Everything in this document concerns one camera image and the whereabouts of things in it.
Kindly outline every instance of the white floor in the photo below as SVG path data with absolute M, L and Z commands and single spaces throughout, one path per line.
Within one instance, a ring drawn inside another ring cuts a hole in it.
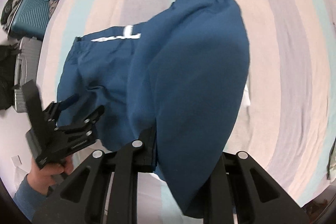
M 7 0 L 0 0 L 2 11 Z M 0 29 L 0 44 L 6 43 L 7 34 Z M 14 184 L 15 167 L 11 157 L 19 155 L 21 168 L 30 170 L 31 154 L 26 143 L 25 133 L 30 129 L 25 113 L 16 113 L 13 108 L 0 111 L 0 177 L 11 195 L 16 191 Z

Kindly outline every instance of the mattress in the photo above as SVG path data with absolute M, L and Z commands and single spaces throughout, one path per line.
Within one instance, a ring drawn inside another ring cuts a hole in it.
M 173 1 L 60 0 L 39 63 L 44 106 L 56 100 L 75 37 L 147 21 Z M 326 174 L 336 136 L 336 1 L 236 1 L 250 41 L 250 105 L 241 107 L 225 151 L 247 151 L 303 206 L 330 184 Z M 189 223 L 167 185 L 154 179 L 153 192 L 139 179 L 147 200 L 139 214 L 151 218 L 146 223 Z M 151 206 L 149 213 L 145 207 Z

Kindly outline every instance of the finger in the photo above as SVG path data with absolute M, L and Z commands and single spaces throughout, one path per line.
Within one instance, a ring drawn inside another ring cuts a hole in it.
M 66 163 L 64 165 L 64 172 L 70 175 L 72 171 L 74 170 L 74 165 L 72 162 L 72 155 L 67 156 L 65 160 L 66 160 Z
M 44 176 L 51 176 L 51 175 L 58 175 L 64 172 L 64 167 L 60 164 L 47 164 L 43 167 L 40 171 L 41 175 Z

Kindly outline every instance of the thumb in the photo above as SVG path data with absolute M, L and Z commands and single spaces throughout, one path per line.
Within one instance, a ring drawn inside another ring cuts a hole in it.
M 44 176 L 58 175 L 64 172 L 64 167 L 60 164 L 47 164 L 40 172 Z

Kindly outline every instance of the blue sleeve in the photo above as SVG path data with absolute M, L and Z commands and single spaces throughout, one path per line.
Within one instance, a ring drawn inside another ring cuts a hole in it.
M 30 187 L 26 176 L 15 193 L 13 201 L 26 218 L 31 221 L 36 209 L 46 200 L 46 198 L 46 196 Z

